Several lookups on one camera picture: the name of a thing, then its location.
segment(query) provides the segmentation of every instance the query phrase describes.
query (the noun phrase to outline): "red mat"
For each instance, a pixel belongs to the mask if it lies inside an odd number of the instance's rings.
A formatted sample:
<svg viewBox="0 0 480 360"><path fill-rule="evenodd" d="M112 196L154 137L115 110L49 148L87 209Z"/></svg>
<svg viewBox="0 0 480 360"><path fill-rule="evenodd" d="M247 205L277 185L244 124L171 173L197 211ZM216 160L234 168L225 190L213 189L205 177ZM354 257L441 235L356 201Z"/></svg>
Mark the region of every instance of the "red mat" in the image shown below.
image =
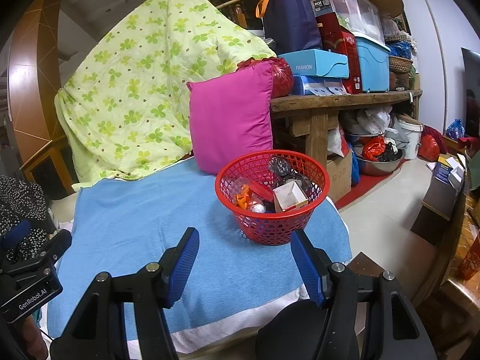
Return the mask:
<svg viewBox="0 0 480 360"><path fill-rule="evenodd" d="M404 164L405 160L403 159L400 161L400 167ZM337 210L340 210L340 208L345 207L346 205L352 203L355 199L361 197L368 191L370 191L373 187L375 187L380 181L385 180L387 177L390 177L390 175L386 176L367 176L367 175L360 175L360 181L359 183L352 187L349 193L347 193L344 197L340 198L337 200L335 203L335 207Z"/></svg>

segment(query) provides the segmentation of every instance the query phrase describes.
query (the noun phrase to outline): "pillow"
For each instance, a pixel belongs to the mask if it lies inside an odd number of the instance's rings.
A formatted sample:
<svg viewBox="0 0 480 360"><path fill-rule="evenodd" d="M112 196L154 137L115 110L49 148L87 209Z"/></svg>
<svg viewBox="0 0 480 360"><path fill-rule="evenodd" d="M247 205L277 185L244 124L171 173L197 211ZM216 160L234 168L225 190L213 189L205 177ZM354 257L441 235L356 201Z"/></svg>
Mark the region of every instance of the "pillow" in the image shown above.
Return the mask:
<svg viewBox="0 0 480 360"><path fill-rule="evenodd" d="M188 82L190 135L198 167L216 175L242 155L273 147L270 96L273 62Z"/></svg>

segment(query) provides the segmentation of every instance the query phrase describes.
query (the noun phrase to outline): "red cup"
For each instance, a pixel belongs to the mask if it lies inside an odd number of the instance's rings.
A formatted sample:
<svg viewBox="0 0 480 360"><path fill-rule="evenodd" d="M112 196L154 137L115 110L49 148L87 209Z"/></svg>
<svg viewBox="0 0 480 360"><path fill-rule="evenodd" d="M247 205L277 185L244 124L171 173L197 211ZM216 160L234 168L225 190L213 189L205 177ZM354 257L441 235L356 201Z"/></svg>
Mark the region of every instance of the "red cup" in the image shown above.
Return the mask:
<svg viewBox="0 0 480 360"><path fill-rule="evenodd" d="M480 271L480 233L475 238L462 264L458 267L458 275L464 280L470 280Z"/></svg>

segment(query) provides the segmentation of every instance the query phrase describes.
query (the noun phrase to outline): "green fabric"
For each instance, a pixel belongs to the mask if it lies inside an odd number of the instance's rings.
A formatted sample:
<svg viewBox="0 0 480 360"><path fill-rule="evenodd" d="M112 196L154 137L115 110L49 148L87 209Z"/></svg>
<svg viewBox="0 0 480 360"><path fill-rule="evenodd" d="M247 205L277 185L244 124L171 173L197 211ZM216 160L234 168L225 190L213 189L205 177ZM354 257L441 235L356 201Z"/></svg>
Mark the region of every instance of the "green fabric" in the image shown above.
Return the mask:
<svg viewBox="0 0 480 360"><path fill-rule="evenodd" d="M81 185L138 179L191 150L189 90L275 56L207 0L147 0L90 52L55 97Z"/></svg>

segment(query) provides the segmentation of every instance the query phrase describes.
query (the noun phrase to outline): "blue towel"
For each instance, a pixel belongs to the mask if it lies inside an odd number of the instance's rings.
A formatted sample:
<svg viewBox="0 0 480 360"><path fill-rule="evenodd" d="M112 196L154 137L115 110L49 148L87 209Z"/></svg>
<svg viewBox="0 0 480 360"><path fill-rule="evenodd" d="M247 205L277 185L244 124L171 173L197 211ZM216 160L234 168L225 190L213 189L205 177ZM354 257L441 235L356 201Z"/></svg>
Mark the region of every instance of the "blue towel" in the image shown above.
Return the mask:
<svg viewBox="0 0 480 360"><path fill-rule="evenodd" d="M214 191L215 177L189 159L138 181L104 179L81 190L73 241L58 265L63 292L49 303L49 334L58 337L95 275L135 273L175 246L187 227L200 250L185 291L165 310L172 333L258 307L302 285L290 245L263 246L244 237ZM347 230L328 202L305 229L333 261L351 258ZM125 305L127 338L137 338L132 305Z"/></svg>

